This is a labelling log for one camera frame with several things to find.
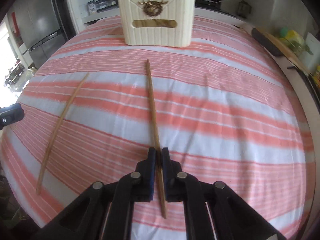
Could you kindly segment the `grey refrigerator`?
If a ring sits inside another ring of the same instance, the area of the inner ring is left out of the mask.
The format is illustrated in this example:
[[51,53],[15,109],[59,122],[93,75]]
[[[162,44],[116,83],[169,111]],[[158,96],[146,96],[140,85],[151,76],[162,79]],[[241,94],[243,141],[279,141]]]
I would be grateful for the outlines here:
[[63,25],[53,0],[16,0],[12,6],[16,24],[28,54],[36,69],[66,41]]

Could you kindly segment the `red white striped tablecloth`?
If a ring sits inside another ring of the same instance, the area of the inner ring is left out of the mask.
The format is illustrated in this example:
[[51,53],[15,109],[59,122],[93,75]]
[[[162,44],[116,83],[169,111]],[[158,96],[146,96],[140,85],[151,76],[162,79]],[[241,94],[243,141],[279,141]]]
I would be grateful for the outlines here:
[[1,163],[21,207],[46,225],[95,181],[117,181],[160,143],[198,180],[224,181],[285,237],[315,191],[312,136],[291,84],[243,30],[197,17],[186,48],[125,44],[118,16],[73,37],[36,72],[5,128]]

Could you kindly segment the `light green tray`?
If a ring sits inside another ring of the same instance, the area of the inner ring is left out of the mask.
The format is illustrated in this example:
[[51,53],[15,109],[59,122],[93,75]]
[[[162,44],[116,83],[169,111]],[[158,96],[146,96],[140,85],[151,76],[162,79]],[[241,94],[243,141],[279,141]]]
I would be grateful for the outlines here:
[[299,76],[302,78],[305,85],[307,86],[309,92],[311,93],[311,96],[317,102],[319,102],[319,87],[316,85],[311,75],[305,74],[302,70],[300,70],[296,66],[290,66],[290,67],[287,67],[287,69],[294,69],[299,74]]

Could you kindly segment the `yellow printed cup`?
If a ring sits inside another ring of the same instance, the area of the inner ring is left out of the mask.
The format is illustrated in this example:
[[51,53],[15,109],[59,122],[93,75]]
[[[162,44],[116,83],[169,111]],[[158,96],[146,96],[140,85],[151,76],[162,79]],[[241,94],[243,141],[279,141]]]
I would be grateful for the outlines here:
[[317,87],[320,88],[320,65],[317,66],[314,74],[312,75],[312,78]]

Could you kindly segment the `wooden cutting board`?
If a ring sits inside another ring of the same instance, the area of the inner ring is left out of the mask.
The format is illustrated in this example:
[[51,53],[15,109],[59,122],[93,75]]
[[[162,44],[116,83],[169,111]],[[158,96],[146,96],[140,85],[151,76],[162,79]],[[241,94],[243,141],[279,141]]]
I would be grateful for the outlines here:
[[279,39],[273,35],[266,33],[257,28],[251,30],[251,36],[259,42],[272,56],[285,57],[294,66],[303,71],[305,74],[310,75],[310,71],[304,66],[300,59]]

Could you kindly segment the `cream ribbed utensil holder box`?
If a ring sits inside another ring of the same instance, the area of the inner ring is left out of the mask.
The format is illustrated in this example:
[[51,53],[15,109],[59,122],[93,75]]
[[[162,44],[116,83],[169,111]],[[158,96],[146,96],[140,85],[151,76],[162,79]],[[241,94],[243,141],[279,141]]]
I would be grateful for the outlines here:
[[119,0],[129,46],[183,48],[191,44],[195,0]]

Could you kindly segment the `black gas stove top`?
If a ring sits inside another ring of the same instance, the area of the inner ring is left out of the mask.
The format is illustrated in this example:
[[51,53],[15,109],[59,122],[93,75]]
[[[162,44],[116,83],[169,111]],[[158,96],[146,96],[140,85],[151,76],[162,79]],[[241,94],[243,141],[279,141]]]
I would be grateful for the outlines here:
[[213,0],[195,0],[195,7],[212,10],[215,12],[219,12],[228,16],[236,17],[236,15],[231,14],[225,10],[221,9],[221,2],[220,1],[213,1]]

